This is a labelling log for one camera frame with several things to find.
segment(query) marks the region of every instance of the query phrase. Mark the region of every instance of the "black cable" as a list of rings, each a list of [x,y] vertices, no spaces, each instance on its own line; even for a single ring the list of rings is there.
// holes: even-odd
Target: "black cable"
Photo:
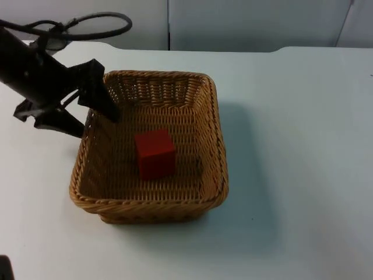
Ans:
[[[62,23],[55,22],[54,20],[38,20],[37,22],[29,23],[24,26],[34,28],[35,26],[38,26],[38,25],[48,25],[48,24],[49,25],[52,24],[54,26],[62,25]]]
[[[102,18],[102,17],[120,18],[120,19],[126,21],[127,24],[122,28],[115,29],[115,30],[112,30],[112,31],[90,33],[90,34],[63,34],[63,33],[61,34],[61,33],[50,32],[50,31],[48,32],[48,31],[33,28],[33,26],[37,26],[37,25],[41,24],[40,22],[50,23],[50,24],[59,24],[57,22],[53,22],[52,20],[41,20],[39,22],[36,22],[37,24],[36,23],[28,24],[28,25],[31,25],[31,27],[30,27],[28,25],[22,26],[22,25],[19,25],[19,24],[7,22],[5,20],[0,19],[0,27],[5,27],[5,28],[20,31],[20,32],[25,32],[25,33],[28,33],[28,34],[38,35],[38,36],[46,36],[46,37],[52,38],[52,39],[55,38],[55,39],[68,40],[68,41],[87,41],[87,40],[104,39],[104,38],[108,38],[108,37],[123,34],[123,33],[127,32],[128,30],[130,30],[132,28],[132,21],[126,15],[124,15],[122,13],[115,13],[115,12],[102,12],[102,13],[94,13],[92,15],[87,15],[87,16],[80,17],[78,19],[74,19],[74,20],[70,21],[65,26],[65,31],[67,29],[69,29],[70,27],[75,26],[79,22],[82,22],[84,20],[94,19],[94,18]]]

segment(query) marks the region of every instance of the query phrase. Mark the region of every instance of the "white table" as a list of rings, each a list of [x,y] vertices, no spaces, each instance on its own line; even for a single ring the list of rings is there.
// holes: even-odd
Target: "white table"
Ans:
[[[230,193],[196,222],[106,225],[69,198],[80,141],[12,117],[22,97],[0,85],[0,254],[16,280],[373,278],[373,50],[73,43],[55,57],[210,75]]]

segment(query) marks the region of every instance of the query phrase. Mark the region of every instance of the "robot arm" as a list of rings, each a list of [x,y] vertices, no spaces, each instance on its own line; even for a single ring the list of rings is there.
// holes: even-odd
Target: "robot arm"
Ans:
[[[105,68],[94,59],[67,68],[47,54],[43,41],[45,37],[40,37],[36,44],[27,46],[0,26],[0,82],[26,98],[14,116],[21,121],[33,116],[36,128],[81,137],[84,125],[65,109],[78,97],[79,105],[118,121],[119,109],[103,83]],[[74,90],[76,93],[61,104]]]

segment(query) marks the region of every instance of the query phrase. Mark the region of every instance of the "wicker basket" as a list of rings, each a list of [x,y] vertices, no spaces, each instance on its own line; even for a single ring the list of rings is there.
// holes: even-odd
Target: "wicker basket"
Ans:
[[[121,119],[114,124],[89,111],[71,178],[73,202],[106,223],[187,221],[220,205],[228,175],[213,81],[155,71],[114,71],[104,80]],[[134,135],[160,128],[175,144],[176,174],[142,181]]]

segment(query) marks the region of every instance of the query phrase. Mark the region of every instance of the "basket rim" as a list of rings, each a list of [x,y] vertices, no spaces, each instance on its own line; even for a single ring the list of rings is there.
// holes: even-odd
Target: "basket rim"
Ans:
[[[203,73],[194,73],[194,72],[181,72],[181,71],[136,71],[136,70],[122,70],[122,71],[111,71],[104,76],[104,81],[113,75],[126,75],[126,76],[136,76],[136,77],[144,77],[144,78],[151,78],[152,76],[157,77],[191,77],[191,78],[199,78],[202,83],[208,83],[210,92],[213,93],[215,99],[216,96],[216,86],[214,81],[206,74]],[[85,210],[90,209],[89,212],[100,214],[105,212],[105,209],[97,209],[97,207],[103,207],[105,205],[110,207],[117,207],[123,205],[181,205],[181,204],[203,204],[203,205],[211,205],[211,207],[215,207],[220,205],[228,195],[228,171],[227,171],[227,161],[226,161],[226,149],[224,146],[223,141],[223,134],[220,128],[220,119],[219,119],[219,111],[218,111],[218,104],[217,100],[211,100],[209,102],[210,106],[215,106],[216,110],[214,115],[214,120],[212,122],[214,126],[214,133],[216,136],[216,145],[218,146],[218,150],[220,151],[219,157],[219,164],[220,164],[220,171],[221,176],[223,178],[221,186],[217,186],[217,191],[215,195],[209,199],[190,199],[190,200],[141,200],[141,199],[112,199],[112,198],[94,198],[88,197],[80,193],[79,188],[81,184],[81,180],[78,180],[85,170],[85,159],[87,158],[90,150],[90,139],[88,138],[88,123],[90,122],[90,115],[93,112],[92,109],[89,110],[85,125],[85,130],[82,136],[82,141],[79,146],[78,155],[76,157],[75,165],[73,168],[73,172],[71,175],[71,183],[69,186],[69,193],[70,197],[73,202]]]

